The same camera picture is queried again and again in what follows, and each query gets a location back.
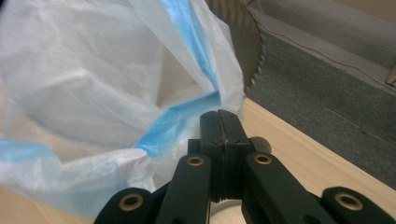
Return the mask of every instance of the wooden surface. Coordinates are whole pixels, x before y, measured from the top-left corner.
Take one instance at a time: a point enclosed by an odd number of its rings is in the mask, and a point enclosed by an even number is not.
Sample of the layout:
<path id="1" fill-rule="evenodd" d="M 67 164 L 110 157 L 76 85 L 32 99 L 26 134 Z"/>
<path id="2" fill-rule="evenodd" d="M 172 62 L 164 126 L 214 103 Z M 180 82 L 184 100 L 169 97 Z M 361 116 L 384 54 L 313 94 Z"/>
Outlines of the wooden surface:
<path id="1" fill-rule="evenodd" d="M 396 218 L 396 191 L 382 184 L 351 163 L 332 153 L 285 121 L 246 99 L 243 125 L 247 135 L 261 136 L 270 142 L 277 156 L 312 193 L 334 186 L 354 189 Z M 213 216 L 211 223 L 240 223 L 239 208 Z M 0 189 L 0 224 L 18 223 L 92 223 L 32 202 L 7 189 Z"/>

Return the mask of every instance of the plastic bag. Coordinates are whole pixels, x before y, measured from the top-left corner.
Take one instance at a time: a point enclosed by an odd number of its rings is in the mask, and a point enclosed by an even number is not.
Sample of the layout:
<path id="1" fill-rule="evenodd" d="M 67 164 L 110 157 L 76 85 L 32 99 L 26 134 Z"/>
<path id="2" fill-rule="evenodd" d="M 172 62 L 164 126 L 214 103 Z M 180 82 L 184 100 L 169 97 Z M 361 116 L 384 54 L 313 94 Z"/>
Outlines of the plastic bag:
<path id="1" fill-rule="evenodd" d="M 0 185 L 95 217 L 121 189 L 169 181 L 198 117 L 240 110 L 222 30 L 198 0 L 8 1 Z"/>

